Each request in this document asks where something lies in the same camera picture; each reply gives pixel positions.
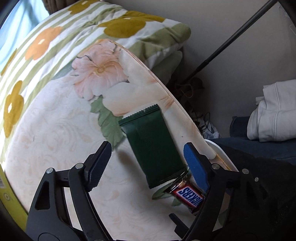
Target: brown curtain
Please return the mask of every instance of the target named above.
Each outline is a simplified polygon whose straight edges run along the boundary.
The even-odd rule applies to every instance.
[[[53,14],[54,12],[57,12],[64,7],[67,7],[78,0],[42,0],[43,4],[46,8],[46,10],[49,12],[49,14]]]

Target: metal pin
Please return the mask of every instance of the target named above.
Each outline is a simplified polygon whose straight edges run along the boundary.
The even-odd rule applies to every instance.
[[[248,169],[245,169],[245,168],[242,170],[242,172],[243,172],[244,174],[249,174],[249,170],[248,170]]]
[[[50,167],[46,170],[46,173],[49,174],[49,173],[52,173],[53,171],[54,171],[54,169],[52,167]]]
[[[75,165],[75,168],[76,168],[76,169],[81,169],[81,168],[83,168],[83,163],[77,163],[77,164]]]
[[[214,163],[212,165],[212,168],[215,169],[215,170],[218,170],[220,168],[220,166],[218,164]]]

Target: metal rod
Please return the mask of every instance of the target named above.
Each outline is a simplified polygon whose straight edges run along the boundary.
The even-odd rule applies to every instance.
[[[200,72],[204,67],[206,67],[214,58],[216,58],[224,49],[226,49],[230,44],[232,44],[239,36],[241,36],[249,27],[251,27],[259,18],[261,18],[273,5],[275,5],[278,0],[269,0],[262,8],[258,10],[243,26],[239,28],[229,39],[226,40],[209,58],[201,63],[200,66],[196,68],[186,79],[184,79],[181,84],[187,83],[191,78],[193,78],[198,72]]]

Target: blue gripper pad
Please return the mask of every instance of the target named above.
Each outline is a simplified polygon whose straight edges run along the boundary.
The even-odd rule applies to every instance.
[[[189,166],[189,169],[196,181],[197,186],[206,193],[209,188],[208,176],[207,172],[203,168],[201,161],[195,155],[194,152],[197,152],[195,147],[191,143],[187,143],[184,145],[183,154],[184,158]]]

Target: white folded garment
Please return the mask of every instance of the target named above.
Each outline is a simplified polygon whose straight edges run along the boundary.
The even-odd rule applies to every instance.
[[[266,85],[263,93],[256,98],[259,104],[248,122],[248,138],[260,142],[296,138],[296,80]]]

